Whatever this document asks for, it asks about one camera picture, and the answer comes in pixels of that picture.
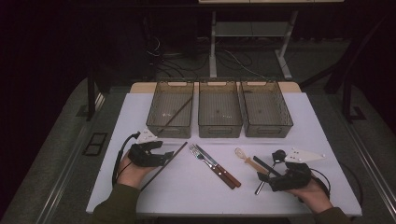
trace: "fork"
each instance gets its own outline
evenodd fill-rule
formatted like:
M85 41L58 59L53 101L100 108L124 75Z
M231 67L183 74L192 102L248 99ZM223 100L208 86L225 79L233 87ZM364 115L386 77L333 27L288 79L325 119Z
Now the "fork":
M227 176L223 175L218 167L212 165L209 161L207 161L204 155L202 155L195 146L189 146L189 148L192 155L194 155L197 160L204 161L206 165L213 171L213 173L220 177L220 179L224 181L224 183L226 183L228 187L230 187L230 189L235 188L235 184L233 183L233 181L231 181Z

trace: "metal frame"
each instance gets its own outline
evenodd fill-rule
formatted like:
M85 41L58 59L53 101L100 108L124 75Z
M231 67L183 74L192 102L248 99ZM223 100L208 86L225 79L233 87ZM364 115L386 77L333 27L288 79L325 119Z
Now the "metal frame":
M292 76L290 73L290 70L288 68L287 62L284 58L286 49L288 47L288 44L290 42L291 38L291 33L293 32L294 29L294 24L297 20L297 15L298 11L294 10L291 13L290 20L287 22L286 26L286 31L283 34L283 44L280 49L275 50L276 54L276 59L279 63L280 69L282 70L282 74L286 80L291 80ZM212 12L212 24L211 24L211 36L210 36L210 57L209 57L209 72L211 77L216 77L217 76L217 67L216 67L216 36L219 36L218 33L219 31L217 28L219 28L219 24L216 21L216 11ZM238 36L262 36L262 35L255 35L252 30L249 34L238 34ZM268 32L268 36L279 36L279 34L276 31Z

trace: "knife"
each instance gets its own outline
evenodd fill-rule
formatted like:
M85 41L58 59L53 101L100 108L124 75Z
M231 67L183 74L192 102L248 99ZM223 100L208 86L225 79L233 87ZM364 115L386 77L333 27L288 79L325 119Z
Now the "knife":
M218 162L216 162L211 156L209 156L209 154L207 154L201 147L199 147L198 145L195 145L196 148L198 148L198 150L202 153L202 155L204 155L204 157L213 164L213 166L219 168L219 170L225 175L227 176L235 185L237 188L241 187L241 182L239 182L235 177L233 177L233 175L231 175L228 171L226 171Z

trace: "white object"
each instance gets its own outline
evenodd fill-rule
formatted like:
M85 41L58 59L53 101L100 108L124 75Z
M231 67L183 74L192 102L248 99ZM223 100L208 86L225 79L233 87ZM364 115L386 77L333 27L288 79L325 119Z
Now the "white object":
M136 139L137 144L157 141L157 136L148 128L145 128Z
M325 159L325 154L293 149L285 158L285 161L304 163L308 161L319 161Z

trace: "kitchen tool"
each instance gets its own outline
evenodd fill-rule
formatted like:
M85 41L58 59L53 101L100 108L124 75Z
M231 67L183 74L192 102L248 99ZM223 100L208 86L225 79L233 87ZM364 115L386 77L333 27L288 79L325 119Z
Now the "kitchen tool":
M235 184L233 183L233 181L231 181L231 179L229 179L226 175L223 175L218 167L212 165L209 161L207 161L204 155L202 155L201 152L195 146L190 146L190 152L192 153L192 155L195 156L196 159L200 161L204 161L206 165L213 171L213 173L215 173L218 177L220 177L220 179L224 181L224 183L226 183L228 187L230 187L230 189L235 188Z
M257 172L260 172L262 174L267 175L268 171L265 170L264 168L262 168L259 164L257 164L256 162L254 162L250 157L247 157L247 155L245 154L245 152L240 148L236 148L235 149L235 154L237 157L241 158L242 160L245 161L245 163L249 164L251 167L253 167Z
M269 176L271 173L274 173L276 175L280 175L277 171L274 170L275 165L277 165L278 163L281 163L283 161L285 161L285 157L286 157L286 153L283 150L277 150L275 153L272 154L273 156L273 160L274 160L274 164L272 167L268 167L268 174L267 176ZM260 161L259 158L254 157L253 160ZM262 190L262 187L264 186L265 182L262 181L259 185L259 187L256 189L256 191L254 191L254 194L259 195L260 191Z
M221 170L221 172L226 175L233 183L239 188L241 187L241 182L239 182L233 175L231 175L228 171L226 171L218 162L216 162L209 154L207 154L201 147L198 145L194 145L198 150L204 155L205 159L212 163L212 165L216 166Z

